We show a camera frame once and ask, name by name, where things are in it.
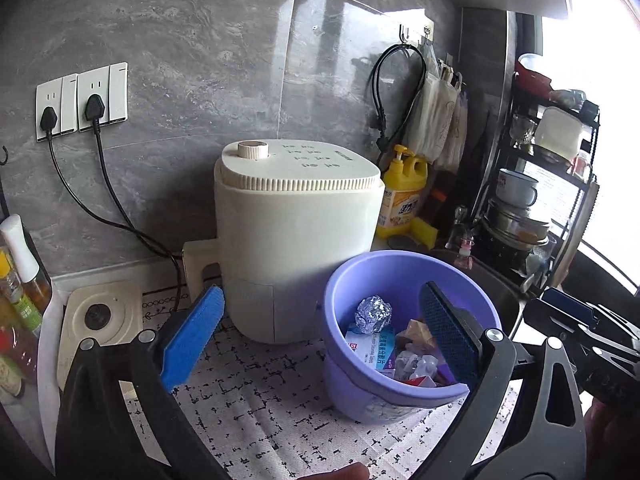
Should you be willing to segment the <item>person's right hand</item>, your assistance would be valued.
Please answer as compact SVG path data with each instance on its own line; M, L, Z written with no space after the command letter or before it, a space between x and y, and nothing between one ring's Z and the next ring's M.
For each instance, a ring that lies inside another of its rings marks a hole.
M639 478L639 411L593 399L584 416L586 479Z

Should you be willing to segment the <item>person's left hand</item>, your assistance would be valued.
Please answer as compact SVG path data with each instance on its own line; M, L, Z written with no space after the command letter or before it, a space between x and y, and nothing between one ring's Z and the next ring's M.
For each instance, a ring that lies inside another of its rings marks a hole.
M355 462L345 467L332 471L322 472L321 474L311 474L310 476L300 477L299 480L369 480L370 471L363 463Z

